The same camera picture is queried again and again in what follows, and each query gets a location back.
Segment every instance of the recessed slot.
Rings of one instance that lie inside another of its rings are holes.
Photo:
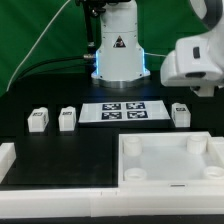
[[[186,187],[186,184],[171,184],[170,187]]]
[[[194,47],[193,48],[193,55],[194,55],[195,59],[200,59],[201,58],[199,47]]]

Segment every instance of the white cube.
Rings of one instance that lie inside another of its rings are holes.
[[[62,108],[58,118],[60,131],[74,131],[76,124],[76,110],[74,107]]]
[[[185,104],[174,103],[172,105],[172,119],[177,128],[191,125],[191,114]]]
[[[44,132],[48,122],[48,109],[45,107],[35,109],[28,118],[29,131]]]

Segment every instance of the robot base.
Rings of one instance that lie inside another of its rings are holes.
[[[92,74],[92,82],[94,85],[99,85],[99,86],[113,88],[113,89],[131,88],[131,87],[139,86],[141,84],[148,83],[149,80],[150,80],[149,71],[147,71],[147,73],[141,78],[131,80],[131,81],[107,81],[107,80],[98,78],[98,76],[95,75],[94,73]]]

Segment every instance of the white platform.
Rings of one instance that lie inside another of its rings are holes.
[[[109,102],[83,104],[80,123],[167,120],[163,101]]]
[[[195,134],[208,140],[203,154],[187,151],[187,139]],[[141,155],[124,155],[128,136],[141,138]],[[207,132],[120,135],[118,188],[0,191],[0,218],[224,214],[224,180],[205,178],[210,166],[223,169],[222,137]],[[130,168],[144,169],[147,178],[126,181]]]

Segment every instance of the warning label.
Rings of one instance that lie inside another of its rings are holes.
[[[125,48],[126,45],[124,41],[122,40],[121,36],[118,37],[116,43],[114,44],[114,48]]]

